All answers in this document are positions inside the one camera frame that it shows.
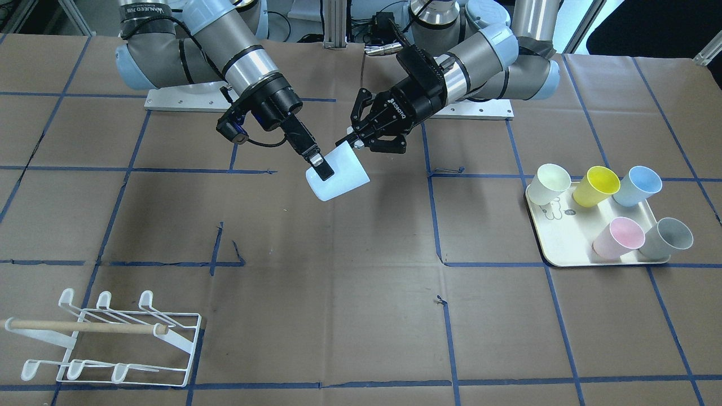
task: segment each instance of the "light blue joint cover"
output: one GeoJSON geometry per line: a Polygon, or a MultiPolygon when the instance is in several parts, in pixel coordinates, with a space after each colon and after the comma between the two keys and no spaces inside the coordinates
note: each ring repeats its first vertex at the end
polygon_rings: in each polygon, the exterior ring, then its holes
{"type": "Polygon", "coordinates": [[[148,80],[142,70],[136,64],[135,59],[128,50],[128,45],[123,44],[116,48],[116,66],[118,73],[121,74],[123,81],[135,90],[157,89],[154,84],[148,80]]]}
{"type": "Polygon", "coordinates": [[[504,69],[519,57],[519,42],[509,27],[504,24],[491,24],[480,31],[489,40],[504,69]]]}
{"type": "Polygon", "coordinates": [[[509,12],[494,0],[469,0],[465,10],[466,16],[477,27],[477,30],[491,24],[511,26],[509,12]]]}
{"type": "Polygon", "coordinates": [[[559,87],[559,64],[556,61],[549,61],[549,75],[538,92],[529,100],[543,100],[550,98],[559,87]]]}
{"type": "Polygon", "coordinates": [[[183,9],[183,21],[195,35],[234,9],[229,0],[188,0],[183,9]]]}

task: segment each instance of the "blue cup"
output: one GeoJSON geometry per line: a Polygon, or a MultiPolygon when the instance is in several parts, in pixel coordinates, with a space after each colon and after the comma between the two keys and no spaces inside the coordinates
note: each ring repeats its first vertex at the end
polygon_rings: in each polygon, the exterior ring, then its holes
{"type": "Polygon", "coordinates": [[[646,166],[635,166],[622,179],[619,191],[612,197],[617,203],[631,207],[662,190],[659,175],[646,166]]]}

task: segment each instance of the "paper cup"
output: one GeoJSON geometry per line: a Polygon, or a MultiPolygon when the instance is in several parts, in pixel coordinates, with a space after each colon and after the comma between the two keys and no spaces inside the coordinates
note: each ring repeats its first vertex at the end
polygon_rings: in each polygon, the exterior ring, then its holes
{"type": "Polygon", "coordinates": [[[572,178],[564,168],[545,163],[536,170],[536,175],[526,190],[526,196],[532,203],[544,206],[564,193],[569,186],[572,186],[572,178]]]}
{"type": "Polygon", "coordinates": [[[340,196],[368,183],[369,178],[348,142],[344,142],[326,155],[334,174],[322,181],[313,168],[306,171],[306,180],[313,193],[323,202],[340,196]]]}
{"type": "Polygon", "coordinates": [[[657,172],[646,166],[635,166],[622,179],[619,191],[612,196],[622,206],[631,207],[662,190],[657,172]]]}
{"type": "Polygon", "coordinates": [[[672,217],[659,220],[645,237],[647,241],[639,248],[639,252],[650,259],[664,259],[688,249],[695,242],[690,228],[672,217]]]}
{"type": "Polygon", "coordinates": [[[592,249],[606,259],[617,259],[644,244],[644,230],[636,221],[616,217],[594,239],[592,249]]]}
{"type": "Polygon", "coordinates": [[[604,166],[593,166],[587,170],[572,197],[582,207],[594,207],[618,191],[617,174],[604,166]]]}

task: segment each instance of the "gray cup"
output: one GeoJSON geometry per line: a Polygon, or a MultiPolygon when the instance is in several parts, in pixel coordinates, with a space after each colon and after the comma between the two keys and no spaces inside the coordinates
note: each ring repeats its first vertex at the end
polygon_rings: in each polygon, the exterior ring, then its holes
{"type": "Polygon", "coordinates": [[[664,259],[688,249],[694,240],[692,231],[683,222],[665,217],[647,231],[645,243],[639,251],[650,259],[664,259]]]}

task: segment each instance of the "white wire rack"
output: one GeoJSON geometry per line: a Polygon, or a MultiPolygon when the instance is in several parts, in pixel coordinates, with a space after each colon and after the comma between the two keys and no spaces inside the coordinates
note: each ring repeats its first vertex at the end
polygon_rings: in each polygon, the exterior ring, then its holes
{"type": "Polygon", "coordinates": [[[199,332],[201,329],[201,315],[198,313],[166,313],[153,307],[153,292],[144,291],[140,295],[138,307],[140,311],[119,311],[110,307],[111,294],[104,291],[100,294],[94,308],[79,308],[72,304],[75,292],[68,288],[63,291],[58,306],[77,317],[76,322],[63,323],[58,321],[23,321],[10,318],[5,321],[5,330],[44,341],[66,348],[65,355],[60,361],[35,360],[25,361],[20,378],[23,381],[33,379],[41,365],[58,367],[58,382],[75,382],[84,384],[129,384],[152,386],[185,386],[191,375],[193,359],[196,352],[199,332]],[[192,324],[181,324],[178,319],[192,321],[192,324]],[[55,330],[71,332],[62,334],[55,330]],[[71,359],[76,349],[78,334],[81,331],[108,332],[108,333],[136,333],[152,334],[157,339],[166,342],[183,351],[188,356],[185,368],[172,368],[168,366],[145,365],[140,363],[109,363],[100,360],[71,359]],[[86,368],[105,368],[108,370],[107,379],[82,379],[81,375],[86,368]],[[142,382],[128,378],[129,371],[143,371],[146,373],[165,372],[173,377],[175,383],[142,382]],[[178,383],[178,375],[183,374],[182,383],[178,383]]]}

